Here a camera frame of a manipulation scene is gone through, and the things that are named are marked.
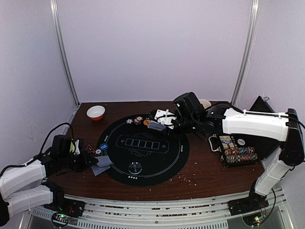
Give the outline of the blue patterned card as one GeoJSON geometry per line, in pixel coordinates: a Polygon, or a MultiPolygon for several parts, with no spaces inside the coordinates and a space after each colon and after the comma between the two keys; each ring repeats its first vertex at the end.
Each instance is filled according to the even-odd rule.
{"type": "Polygon", "coordinates": [[[93,174],[94,174],[95,177],[98,176],[98,175],[100,175],[100,174],[102,174],[103,172],[105,172],[106,170],[108,170],[108,169],[110,169],[110,168],[111,168],[110,165],[108,165],[108,166],[103,166],[103,167],[99,167],[98,165],[93,165],[93,166],[91,166],[91,169],[92,169],[93,174]]]}
{"type": "Polygon", "coordinates": [[[99,167],[113,165],[113,162],[110,160],[109,156],[99,156],[99,157],[96,157],[96,159],[98,160],[96,165],[99,167]]]}

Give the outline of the grey card deck box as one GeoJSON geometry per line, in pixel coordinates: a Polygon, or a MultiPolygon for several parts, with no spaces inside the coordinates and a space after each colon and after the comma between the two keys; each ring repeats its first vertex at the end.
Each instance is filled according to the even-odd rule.
{"type": "Polygon", "coordinates": [[[158,122],[155,122],[155,121],[151,121],[148,126],[147,126],[149,129],[152,129],[152,130],[156,130],[156,131],[163,131],[165,130],[166,126],[158,123],[158,122]]]}

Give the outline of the blue small blind button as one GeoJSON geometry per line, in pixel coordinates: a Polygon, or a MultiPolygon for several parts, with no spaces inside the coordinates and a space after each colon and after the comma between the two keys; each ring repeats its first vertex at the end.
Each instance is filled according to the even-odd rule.
{"type": "Polygon", "coordinates": [[[103,143],[103,144],[101,144],[101,145],[99,146],[99,149],[100,149],[101,151],[106,151],[108,148],[109,148],[109,146],[108,146],[108,144],[106,144],[106,143],[103,143]]]}

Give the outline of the cream ceramic mug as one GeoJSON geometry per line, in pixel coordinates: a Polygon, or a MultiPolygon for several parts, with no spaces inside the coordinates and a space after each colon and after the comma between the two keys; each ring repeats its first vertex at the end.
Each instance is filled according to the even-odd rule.
{"type": "Polygon", "coordinates": [[[205,99],[199,99],[199,102],[204,107],[204,109],[207,109],[212,106],[211,102],[205,99]]]}

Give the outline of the red poker chip stack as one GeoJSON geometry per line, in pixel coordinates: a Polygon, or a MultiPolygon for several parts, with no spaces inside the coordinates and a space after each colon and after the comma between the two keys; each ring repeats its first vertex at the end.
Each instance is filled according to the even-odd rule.
{"type": "Polygon", "coordinates": [[[136,124],[136,125],[139,125],[141,122],[143,121],[143,117],[141,116],[138,116],[136,117],[133,122],[136,124]]]}

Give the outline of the white blue poker chip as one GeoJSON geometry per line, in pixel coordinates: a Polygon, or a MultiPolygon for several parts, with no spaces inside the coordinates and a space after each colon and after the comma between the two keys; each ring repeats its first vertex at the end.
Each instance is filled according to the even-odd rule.
{"type": "Polygon", "coordinates": [[[132,124],[132,123],[133,123],[133,120],[132,120],[132,119],[127,119],[127,120],[126,120],[126,123],[127,123],[127,124],[132,124]]]}

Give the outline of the orange big blind button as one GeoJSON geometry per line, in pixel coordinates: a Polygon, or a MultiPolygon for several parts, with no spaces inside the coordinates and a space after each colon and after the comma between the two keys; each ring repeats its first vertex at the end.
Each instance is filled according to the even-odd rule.
{"type": "Polygon", "coordinates": [[[146,126],[148,126],[150,122],[151,122],[151,121],[150,121],[149,119],[146,119],[146,120],[143,121],[143,124],[146,125],[146,126]]]}

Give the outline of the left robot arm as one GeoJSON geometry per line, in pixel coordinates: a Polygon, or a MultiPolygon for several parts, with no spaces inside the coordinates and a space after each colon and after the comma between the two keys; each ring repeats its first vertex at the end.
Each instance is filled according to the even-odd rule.
{"type": "Polygon", "coordinates": [[[37,206],[78,216],[64,189],[46,179],[63,169],[82,172],[97,164],[98,159],[82,150],[74,153],[41,153],[22,165],[7,166],[0,173],[0,224],[37,206]]]}

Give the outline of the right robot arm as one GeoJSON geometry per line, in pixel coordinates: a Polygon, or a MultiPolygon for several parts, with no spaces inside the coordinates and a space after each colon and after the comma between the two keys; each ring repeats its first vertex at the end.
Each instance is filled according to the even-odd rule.
{"type": "Polygon", "coordinates": [[[259,209],[281,178],[305,159],[301,131],[304,125],[294,109],[285,113],[253,112],[241,110],[227,101],[204,107],[193,92],[178,96],[173,104],[175,112],[166,111],[162,124],[169,124],[176,132],[242,134],[280,142],[276,158],[252,184],[248,197],[229,202],[232,211],[259,209]]]}

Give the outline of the red black triangle token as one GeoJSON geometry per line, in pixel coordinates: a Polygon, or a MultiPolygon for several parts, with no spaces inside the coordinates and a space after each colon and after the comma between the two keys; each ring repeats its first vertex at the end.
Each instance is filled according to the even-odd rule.
{"type": "Polygon", "coordinates": [[[87,145],[86,150],[87,150],[89,153],[95,153],[95,149],[94,149],[91,145],[87,145]]]}

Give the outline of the round black poker mat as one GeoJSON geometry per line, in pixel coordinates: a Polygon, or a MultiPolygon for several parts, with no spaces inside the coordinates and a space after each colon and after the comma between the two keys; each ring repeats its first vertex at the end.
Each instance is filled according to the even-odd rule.
{"type": "Polygon", "coordinates": [[[96,148],[109,148],[103,154],[113,162],[106,173],[130,186],[152,186],[176,176],[186,165],[190,144],[186,134],[168,136],[149,129],[143,123],[127,124],[138,115],[130,115],[110,124],[101,134],[96,148]]]}

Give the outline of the orange white bowl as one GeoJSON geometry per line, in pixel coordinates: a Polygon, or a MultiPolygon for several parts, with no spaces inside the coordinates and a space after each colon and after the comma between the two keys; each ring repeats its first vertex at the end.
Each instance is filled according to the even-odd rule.
{"type": "Polygon", "coordinates": [[[100,121],[105,114],[105,108],[101,105],[96,105],[87,110],[87,116],[93,121],[100,121]]]}

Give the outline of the black poker chip case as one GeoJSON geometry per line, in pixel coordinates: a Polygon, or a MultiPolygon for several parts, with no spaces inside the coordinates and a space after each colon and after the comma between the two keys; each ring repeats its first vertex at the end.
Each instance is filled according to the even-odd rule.
{"type": "Polygon", "coordinates": [[[210,148],[220,154],[225,167],[249,166],[268,158],[279,146],[275,139],[243,134],[214,134],[210,148]]]}

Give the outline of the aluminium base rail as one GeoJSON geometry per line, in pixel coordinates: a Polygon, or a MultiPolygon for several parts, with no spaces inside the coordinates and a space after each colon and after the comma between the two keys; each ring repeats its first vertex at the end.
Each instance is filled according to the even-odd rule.
{"type": "Polygon", "coordinates": [[[84,201],[83,215],[71,218],[65,229],[252,229],[260,217],[260,229],[293,229],[290,209],[281,188],[267,196],[269,206],[232,215],[229,201],[247,192],[210,198],[173,201],[117,201],[69,196],[84,201]]]}

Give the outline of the right aluminium frame post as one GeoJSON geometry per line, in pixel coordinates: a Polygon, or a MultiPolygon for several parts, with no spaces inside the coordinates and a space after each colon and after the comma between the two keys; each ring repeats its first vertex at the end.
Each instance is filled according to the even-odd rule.
{"type": "Polygon", "coordinates": [[[246,81],[248,68],[250,66],[250,56],[251,56],[251,52],[252,52],[254,42],[255,42],[255,37],[256,37],[260,3],[261,3],[260,0],[252,1],[252,7],[251,7],[251,13],[250,13],[250,19],[249,19],[249,25],[248,25],[248,32],[247,32],[247,37],[246,37],[245,46],[244,46],[244,53],[243,53],[237,81],[235,84],[233,96],[231,99],[231,103],[235,106],[237,106],[237,104],[241,98],[243,87],[244,87],[244,84],[246,81]]]}

